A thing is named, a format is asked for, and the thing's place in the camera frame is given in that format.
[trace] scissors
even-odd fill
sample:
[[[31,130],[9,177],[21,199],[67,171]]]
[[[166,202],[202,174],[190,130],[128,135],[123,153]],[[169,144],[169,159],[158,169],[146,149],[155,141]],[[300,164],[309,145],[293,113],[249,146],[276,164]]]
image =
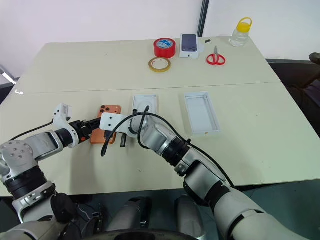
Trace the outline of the scissors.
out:
[[[206,62],[210,65],[223,65],[226,63],[226,59],[224,56],[218,53],[218,48],[215,46],[214,53],[206,57]]]

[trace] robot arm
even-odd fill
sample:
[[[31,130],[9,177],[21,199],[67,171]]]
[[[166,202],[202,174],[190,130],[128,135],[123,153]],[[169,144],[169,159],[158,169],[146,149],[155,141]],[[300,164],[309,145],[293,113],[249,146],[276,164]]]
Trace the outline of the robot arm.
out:
[[[70,198],[57,193],[54,183],[46,180],[38,166],[38,161],[88,140],[92,131],[99,128],[100,118],[66,125],[67,112],[64,104],[56,109],[53,122],[62,127],[57,131],[0,145],[0,179],[12,194],[12,205],[22,223],[3,234],[3,239],[57,239],[76,216]]]
[[[104,113],[100,128],[110,130],[110,123],[105,124],[105,120],[115,115]],[[137,137],[142,118],[139,115],[128,120],[121,131]],[[140,140],[171,164],[179,176],[185,176],[183,188],[198,205],[210,206],[224,239],[305,239],[285,228],[245,194],[227,185],[225,176],[211,160],[189,146],[188,141],[180,139],[156,117],[145,116]]]
[[[112,131],[126,116],[104,113],[100,119],[75,121],[62,128],[9,141],[0,146],[0,176],[14,198],[21,223],[4,239],[54,239],[73,218],[68,196],[57,194],[47,181],[38,161],[89,139],[94,129]],[[228,186],[224,174],[188,141],[182,140],[151,114],[128,118],[118,129],[129,137],[140,137],[144,147],[163,157],[181,177],[186,192],[202,206],[210,206],[225,239],[305,239],[289,231],[240,191]]]

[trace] masking tape roll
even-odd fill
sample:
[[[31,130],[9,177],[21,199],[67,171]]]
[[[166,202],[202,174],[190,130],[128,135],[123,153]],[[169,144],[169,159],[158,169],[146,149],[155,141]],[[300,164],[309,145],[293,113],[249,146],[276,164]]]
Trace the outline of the masking tape roll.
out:
[[[156,57],[169,59],[176,54],[176,42],[171,38],[163,37],[155,40],[153,48]]]
[[[155,64],[160,63],[161,65],[166,65],[163,68],[156,68]],[[163,73],[170,69],[171,62],[168,58],[165,57],[154,57],[149,61],[149,68],[156,73]]]

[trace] red tape roll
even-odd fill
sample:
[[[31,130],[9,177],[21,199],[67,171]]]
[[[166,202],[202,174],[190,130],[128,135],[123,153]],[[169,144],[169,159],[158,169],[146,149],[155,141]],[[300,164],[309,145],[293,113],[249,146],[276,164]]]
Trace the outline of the red tape roll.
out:
[[[161,58],[172,58],[176,54],[176,42],[171,38],[160,38],[154,41],[154,55]]]

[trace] white box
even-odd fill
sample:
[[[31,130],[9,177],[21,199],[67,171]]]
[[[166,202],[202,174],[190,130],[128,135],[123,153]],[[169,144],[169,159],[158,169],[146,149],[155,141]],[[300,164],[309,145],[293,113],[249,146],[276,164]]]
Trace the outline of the white box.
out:
[[[157,95],[149,94],[149,95],[135,95],[133,97],[132,109],[137,109],[139,112],[144,112],[147,106],[150,106],[149,113],[157,114],[158,106],[157,106]]]
[[[208,92],[188,92],[184,99],[193,135],[208,135],[221,130]]]

